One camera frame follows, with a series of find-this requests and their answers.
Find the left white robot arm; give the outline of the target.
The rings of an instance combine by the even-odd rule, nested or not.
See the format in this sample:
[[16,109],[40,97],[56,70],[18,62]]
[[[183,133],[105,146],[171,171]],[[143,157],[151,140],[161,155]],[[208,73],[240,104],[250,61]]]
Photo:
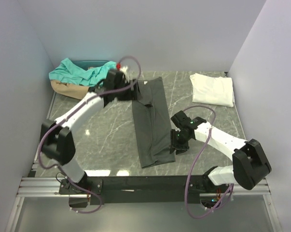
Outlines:
[[73,135],[86,120],[107,106],[114,99],[132,101],[137,99],[138,81],[126,81],[123,76],[107,78],[102,86],[89,88],[86,95],[64,115],[51,121],[45,120],[41,127],[41,140],[38,145],[38,161],[45,169],[57,167],[70,183],[76,194],[91,193],[91,184],[86,172],[75,159]]

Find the dark grey t shirt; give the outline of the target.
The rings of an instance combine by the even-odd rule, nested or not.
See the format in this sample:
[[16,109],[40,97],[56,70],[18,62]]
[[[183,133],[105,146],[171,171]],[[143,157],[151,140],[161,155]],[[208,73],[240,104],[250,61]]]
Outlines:
[[162,77],[139,81],[132,114],[141,168],[175,161],[170,153],[171,123]]

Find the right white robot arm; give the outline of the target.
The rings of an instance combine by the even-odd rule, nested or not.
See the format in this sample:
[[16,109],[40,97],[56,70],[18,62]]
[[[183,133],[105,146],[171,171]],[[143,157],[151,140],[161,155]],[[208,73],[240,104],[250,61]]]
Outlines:
[[229,166],[214,166],[203,174],[202,183],[206,192],[213,193],[223,184],[239,184],[251,190],[271,173],[272,167],[257,140],[234,137],[200,117],[190,119],[183,112],[173,116],[171,121],[176,126],[170,133],[171,153],[186,152],[189,141],[194,139],[220,151],[232,162]]

